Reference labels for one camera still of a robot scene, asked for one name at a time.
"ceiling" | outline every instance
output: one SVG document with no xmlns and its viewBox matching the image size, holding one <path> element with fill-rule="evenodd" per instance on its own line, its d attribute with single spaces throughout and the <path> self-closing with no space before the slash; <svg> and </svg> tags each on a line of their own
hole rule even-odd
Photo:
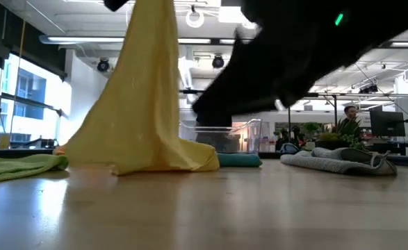
<svg viewBox="0 0 408 250">
<path fill-rule="evenodd" d="M 69 1 L 76 0 L 0 0 L 0 3 L 47 35 L 124 36 L 127 20 L 131 16 L 130 5 L 117 12 L 110 12 L 97 3 Z M 201 9 L 216 13 L 220 0 L 207 2 L 209 4 Z M 246 38 L 253 38 L 256 33 L 254 29 L 244 28 L 240 24 L 221 23 L 211 15 L 204 16 L 202 26 L 192 28 L 186 22 L 189 10 L 189 6 L 176 6 L 181 38 L 232 38 L 236 27 L 241 28 Z M 396 39 L 408 41 L 408 31 Z M 109 58 L 110 63 L 115 64 L 122 45 L 84 44 L 68 48 L 76 49 L 80 58 L 95 67 L 100 58 Z M 190 69 L 190 73 L 196 80 L 194 82 L 199 82 L 195 88 L 205 88 L 220 71 L 211 66 L 214 55 L 221 54 L 228 61 L 231 46 L 180 45 L 179 51 L 181 57 L 198 61 L 197 67 Z M 390 92 L 393 91 L 393 77 L 403 73 L 404 69 L 408 69 L 408 49 L 376 49 L 363 56 L 356 65 L 332 72 L 319 80 L 311 91 L 358 92 L 360 86 L 368 83 L 366 79 L 376 78 L 380 89 Z"/>
</svg>

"desk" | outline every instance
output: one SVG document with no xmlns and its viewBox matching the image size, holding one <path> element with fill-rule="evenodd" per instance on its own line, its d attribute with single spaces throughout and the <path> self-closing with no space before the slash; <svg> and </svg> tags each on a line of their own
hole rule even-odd
<svg viewBox="0 0 408 250">
<path fill-rule="evenodd" d="M 369 146 L 369 151 L 375 151 L 378 153 L 399 153 L 401 156 L 406 156 L 406 148 L 408 148 L 408 142 L 390 142 L 390 143 L 374 143 Z"/>
</svg>

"person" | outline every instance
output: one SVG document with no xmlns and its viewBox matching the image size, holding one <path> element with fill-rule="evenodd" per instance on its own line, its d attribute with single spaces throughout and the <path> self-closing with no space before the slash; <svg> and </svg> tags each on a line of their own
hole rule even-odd
<svg viewBox="0 0 408 250">
<path fill-rule="evenodd" d="M 357 124 L 357 108 L 355 108 L 355 106 L 347 106 L 344 108 L 344 113 L 346 118 L 341 122 L 342 126 L 358 126 Z M 360 129 L 355 129 L 354 130 L 354 136 L 356 138 L 360 138 L 361 137 L 361 131 Z"/>
</svg>

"yellow fabric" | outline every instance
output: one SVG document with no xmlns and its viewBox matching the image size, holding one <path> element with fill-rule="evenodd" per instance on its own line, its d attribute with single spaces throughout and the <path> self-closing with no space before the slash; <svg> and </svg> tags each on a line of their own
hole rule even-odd
<svg viewBox="0 0 408 250">
<path fill-rule="evenodd" d="M 81 128 L 54 153 L 71 166 L 109 163 L 116 174 L 211 171 L 215 149 L 179 138 L 177 23 L 173 0 L 134 6 L 120 58 Z"/>
</svg>

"potted plant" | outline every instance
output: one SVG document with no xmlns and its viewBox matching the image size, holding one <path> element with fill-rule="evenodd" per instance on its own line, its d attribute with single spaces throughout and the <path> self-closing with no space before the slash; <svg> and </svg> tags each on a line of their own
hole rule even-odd
<svg viewBox="0 0 408 250">
<path fill-rule="evenodd" d="M 349 144 L 342 141 L 338 133 L 325 132 L 321 133 L 318 140 L 315 141 L 315 147 L 334 150 L 342 147 L 349 147 Z"/>
<path fill-rule="evenodd" d="M 359 141 L 360 121 L 351 119 L 349 122 L 338 122 L 338 126 L 332 129 L 331 133 L 322 133 L 315 142 L 317 147 L 325 149 L 339 149 L 342 147 L 352 147 L 364 150 L 364 145 Z"/>
<path fill-rule="evenodd" d="M 320 130 L 320 124 L 317 124 L 316 122 L 307 122 L 304 124 L 304 131 L 307 134 L 307 139 L 308 141 L 313 141 L 313 137 L 315 135 L 315 132 L 318 132 Z"/>
<path fill-rule="evenodd" d="M 275 130 L 273 131 L 273 135 L 275 135 L 278 138 L 281 135 L 281 131 Z"/>
</svg>

